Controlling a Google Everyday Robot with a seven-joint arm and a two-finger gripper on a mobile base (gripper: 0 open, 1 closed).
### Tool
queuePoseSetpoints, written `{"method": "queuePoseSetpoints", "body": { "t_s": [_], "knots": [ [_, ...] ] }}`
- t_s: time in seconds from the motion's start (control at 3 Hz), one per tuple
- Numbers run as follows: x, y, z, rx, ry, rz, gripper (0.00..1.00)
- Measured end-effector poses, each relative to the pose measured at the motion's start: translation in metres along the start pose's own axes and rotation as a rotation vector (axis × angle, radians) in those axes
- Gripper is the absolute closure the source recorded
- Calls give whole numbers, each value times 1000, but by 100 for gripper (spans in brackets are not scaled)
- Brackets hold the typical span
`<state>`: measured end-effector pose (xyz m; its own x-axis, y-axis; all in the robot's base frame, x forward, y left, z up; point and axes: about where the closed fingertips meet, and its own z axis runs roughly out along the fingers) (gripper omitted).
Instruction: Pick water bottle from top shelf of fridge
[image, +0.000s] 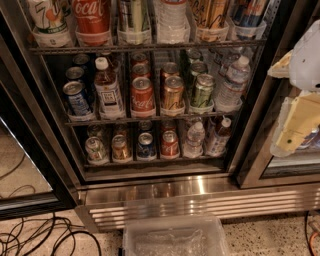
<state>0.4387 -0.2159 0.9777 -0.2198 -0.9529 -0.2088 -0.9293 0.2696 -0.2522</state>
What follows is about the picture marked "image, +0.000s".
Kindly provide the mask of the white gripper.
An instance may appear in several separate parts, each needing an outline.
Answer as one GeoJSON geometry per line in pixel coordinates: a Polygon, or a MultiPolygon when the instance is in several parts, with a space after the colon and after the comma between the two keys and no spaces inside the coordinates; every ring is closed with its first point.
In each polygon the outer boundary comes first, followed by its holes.
{"type": "Polygon", "coordinates": [[[286,97],[281,106],[270,153],[286,157],[320,124],[320,20],[309,27],[293,50],[272,65],[267,74],[274,78],[289,77],[293,86],[307,90],[295,98],[286,97]]]}

